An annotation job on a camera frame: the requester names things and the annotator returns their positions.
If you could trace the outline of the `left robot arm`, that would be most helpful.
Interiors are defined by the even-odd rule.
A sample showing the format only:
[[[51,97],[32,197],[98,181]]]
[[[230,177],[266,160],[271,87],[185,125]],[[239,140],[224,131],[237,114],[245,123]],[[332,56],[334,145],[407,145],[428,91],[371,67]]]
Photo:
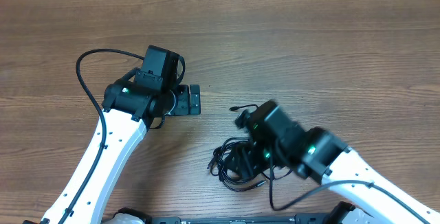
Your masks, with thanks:
[[[42,223],[100,223],[129,157],[153,128],[154,119],[201,113],[199,85],[184,85],[184,57],[148,47],[135,67],[104,91],[98,104],[76,65],[76,75],[98,112],[93,137],[71,179]]]

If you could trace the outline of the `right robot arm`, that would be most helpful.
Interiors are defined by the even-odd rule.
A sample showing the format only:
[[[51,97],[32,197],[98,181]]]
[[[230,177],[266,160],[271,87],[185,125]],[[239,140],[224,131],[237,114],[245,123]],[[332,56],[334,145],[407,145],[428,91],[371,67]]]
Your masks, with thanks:
[[[359,153],[320,127],[306,131],[273,100],[235,120],[250,139],[232,149],[226,166],[244,179],[288,167],[351,201],[379,223],[438,223],[439,213],[381,176]]]

